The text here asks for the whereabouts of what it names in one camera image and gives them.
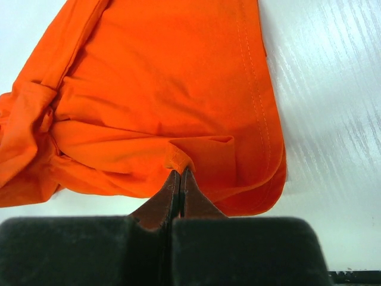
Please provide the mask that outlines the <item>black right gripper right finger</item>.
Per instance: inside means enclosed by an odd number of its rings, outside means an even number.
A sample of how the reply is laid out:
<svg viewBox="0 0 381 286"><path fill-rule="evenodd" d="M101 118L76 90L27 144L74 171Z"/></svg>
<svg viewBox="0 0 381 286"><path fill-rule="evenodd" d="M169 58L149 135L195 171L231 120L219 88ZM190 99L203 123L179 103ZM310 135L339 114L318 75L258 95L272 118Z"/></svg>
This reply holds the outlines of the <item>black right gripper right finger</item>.
<svg viewBox="0 0 381 286"><path fill-rule="evenodd" d="M173 285L331 285L318 238L294 217L229 218L185 170L171 230Z"/></svg>

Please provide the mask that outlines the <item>orange t-shirt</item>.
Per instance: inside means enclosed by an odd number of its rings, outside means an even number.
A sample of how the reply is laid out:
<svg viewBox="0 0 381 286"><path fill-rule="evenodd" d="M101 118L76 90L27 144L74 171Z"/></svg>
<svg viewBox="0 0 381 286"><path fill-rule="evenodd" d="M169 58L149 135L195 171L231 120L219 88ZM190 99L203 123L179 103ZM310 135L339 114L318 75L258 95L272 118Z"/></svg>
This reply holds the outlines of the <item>orange t-shirt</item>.
<svg viewBox="0 0 381 286"><path fill-rule="evenodd" d="M1 206L149 198L185 169L228 216L282 194L259 3L67 1L1 96Z"/></svg>

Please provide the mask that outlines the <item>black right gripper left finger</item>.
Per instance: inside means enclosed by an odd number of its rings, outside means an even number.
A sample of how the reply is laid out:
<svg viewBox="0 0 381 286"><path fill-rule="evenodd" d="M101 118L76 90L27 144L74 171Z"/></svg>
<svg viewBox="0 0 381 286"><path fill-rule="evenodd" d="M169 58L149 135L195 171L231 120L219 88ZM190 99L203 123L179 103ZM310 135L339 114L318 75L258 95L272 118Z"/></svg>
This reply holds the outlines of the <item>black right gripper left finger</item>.
<svg viewBox="0 0 381 286"><path fill-rule="evenodd" d="M2 285L170 285L180 175L126 216L17 217L1 224Z"/></svg>

